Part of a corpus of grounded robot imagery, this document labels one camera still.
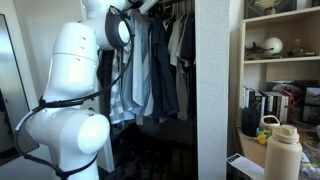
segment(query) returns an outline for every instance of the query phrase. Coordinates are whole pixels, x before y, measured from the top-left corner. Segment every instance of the mirror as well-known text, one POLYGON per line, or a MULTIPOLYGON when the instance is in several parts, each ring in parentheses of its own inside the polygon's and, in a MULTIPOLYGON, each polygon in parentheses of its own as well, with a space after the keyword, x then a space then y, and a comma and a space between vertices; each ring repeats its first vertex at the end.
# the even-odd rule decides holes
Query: mirror
MULTIPOLYGON (((19 156, 14 148, 12 133, 28 112, 5 15, 0 14, 0 166, 19 156)), ((19 144, 25 152, 38 147, 25 128, 20 133, 19 144)))

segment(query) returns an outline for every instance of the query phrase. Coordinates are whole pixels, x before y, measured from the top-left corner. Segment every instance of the black strap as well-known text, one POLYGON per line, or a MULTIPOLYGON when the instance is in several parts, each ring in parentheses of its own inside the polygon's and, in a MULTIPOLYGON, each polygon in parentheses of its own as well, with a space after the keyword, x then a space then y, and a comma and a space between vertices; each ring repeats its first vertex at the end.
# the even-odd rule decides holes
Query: black strap
POLYGON ((61 168, 58 167, 57 169, 55 169, 56 175, 61 177, 61 180, 67 180, 70 175, 81 172, 81 171, 87 169, 89 166, 91 166, 94 163, 94 161, 97 159, 97 157, 98 157, 98 153, 96 154, 96 156, 92 159, 92 161, 89 164, 87 164, 81 168, 71 170, 71 171, 63 171, 61 168))

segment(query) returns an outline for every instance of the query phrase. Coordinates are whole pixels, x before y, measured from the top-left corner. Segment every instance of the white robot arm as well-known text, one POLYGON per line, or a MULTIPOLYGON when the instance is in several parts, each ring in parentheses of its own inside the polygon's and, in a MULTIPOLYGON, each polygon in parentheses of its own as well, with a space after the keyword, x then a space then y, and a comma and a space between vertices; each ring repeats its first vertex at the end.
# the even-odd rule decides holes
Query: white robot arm
POLYGON ((81 110, 77 103, 68 107, 60 102, 70 99, 77 102, 93 91, 99 49, 112 50, 128 44, 131 34, 118 10, 128 9, 132 4, 127 0, 83 0, 82 3, 88 20, 69 22, 62 27, 42 97, 46 106, 37 110, 26 128, 35 141, 49 146, 57 155, 62 174, 56 173, 62 179, 98 180, 94 159, 109 136, 108 120, 93 111, 81 110), (83 167, 84 170, 75 174, 63 174, 83 167))

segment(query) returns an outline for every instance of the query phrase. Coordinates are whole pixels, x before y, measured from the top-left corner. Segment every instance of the closet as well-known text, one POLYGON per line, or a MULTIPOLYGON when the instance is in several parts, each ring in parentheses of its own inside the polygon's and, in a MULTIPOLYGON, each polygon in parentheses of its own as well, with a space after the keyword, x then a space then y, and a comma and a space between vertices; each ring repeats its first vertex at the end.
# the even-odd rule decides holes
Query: closet
POLYGON ((98 68, 102 86, 124 73, 101 97, 115 164, 106 179, 196 179, 194 1, 163 0, 145 15, 127 14, 134 46, 102 52, 98 68))

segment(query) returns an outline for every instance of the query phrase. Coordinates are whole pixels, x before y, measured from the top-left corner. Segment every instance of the bookshelf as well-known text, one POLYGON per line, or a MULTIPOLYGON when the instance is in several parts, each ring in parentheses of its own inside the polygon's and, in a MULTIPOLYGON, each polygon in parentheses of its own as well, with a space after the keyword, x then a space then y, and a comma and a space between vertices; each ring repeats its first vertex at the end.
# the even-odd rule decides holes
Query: bookshelf
POLYGON ((267 81, 320 80, 320 7, 243 20, 238 29, 239 49, 236 77, 236 125, 241 125, 243 86, 266 90, 267 81), (260 46, 269 37, 283 43, 281 59, 247 60, 245 47, 260 46), (306 51, 317 56, 290 58, 287 52, 300 39, 306 51))

